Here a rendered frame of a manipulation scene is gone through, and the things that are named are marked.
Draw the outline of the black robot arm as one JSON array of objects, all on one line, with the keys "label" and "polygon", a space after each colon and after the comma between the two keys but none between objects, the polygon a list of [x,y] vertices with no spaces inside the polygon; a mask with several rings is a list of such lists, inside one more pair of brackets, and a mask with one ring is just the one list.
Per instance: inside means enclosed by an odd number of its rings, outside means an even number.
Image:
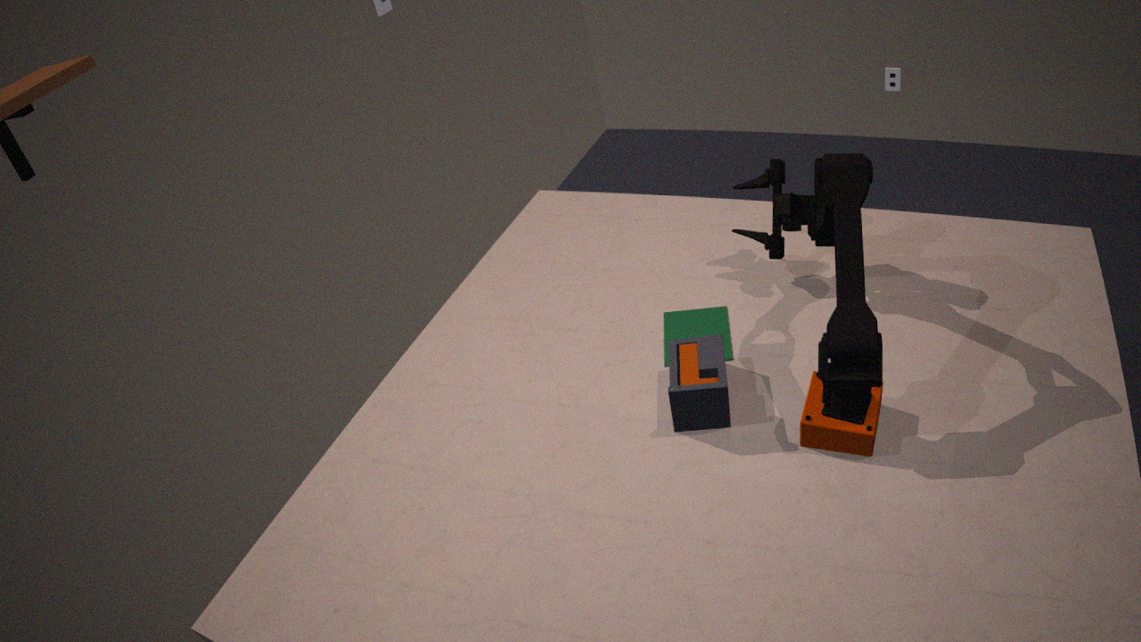
[{"label": "black robot arm", "polygon": [[863,425],[872,387],[882,385],[882,335],[866,303],[861,243],[860,208],[873,180],[873,164],[863,153],[825,153],[814,164],[815,195],[808,216],[803,216],[803,204],[809,198],[779,193],[774,198],[775,219],[784,231],[801,231],[807,220],[815,245],[835,250],[837,308],[818,344],[822,415]]}]

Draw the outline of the orange l-shaped part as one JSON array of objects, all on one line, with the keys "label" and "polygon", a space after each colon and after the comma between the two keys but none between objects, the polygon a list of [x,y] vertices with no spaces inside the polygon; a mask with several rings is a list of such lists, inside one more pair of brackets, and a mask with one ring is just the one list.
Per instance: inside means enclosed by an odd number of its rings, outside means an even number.
[{"label": "orange l-shaped part", "polygon": [[718,383],[718,377],[699,377],[698,344],[679,346],[681,385],[689,383]]}]

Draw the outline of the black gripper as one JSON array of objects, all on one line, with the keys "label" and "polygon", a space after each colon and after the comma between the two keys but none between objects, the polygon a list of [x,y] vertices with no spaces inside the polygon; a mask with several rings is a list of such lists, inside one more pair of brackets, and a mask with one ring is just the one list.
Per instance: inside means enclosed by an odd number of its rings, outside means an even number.
[{"label": "black gripper", "polygon": [[[770,159],[770,169],[766,169],[764,174],[754,178],[753,180],[747,180],[747,182],[741,182],[739,185],[734,185],[733,188],[768,188],[772,185],[772,235],[768,233],[759,233],[751,230],[731,230],[737,235],[744,235],[756,239],[758,243],[764,243],[764,251],[769,249],[770,259],[782,259],[785,257],[785,237],[782,237],[782,222],[775,219],[775,195],[782,193],[782,185],[785,184],[785,161],[780,159]],[[814,200],[814,195],[799,195],[801,198],[809,198],[808,204],[803,204],[803,216],[807,214],[807,209],[810,209],[810,200]]]}]

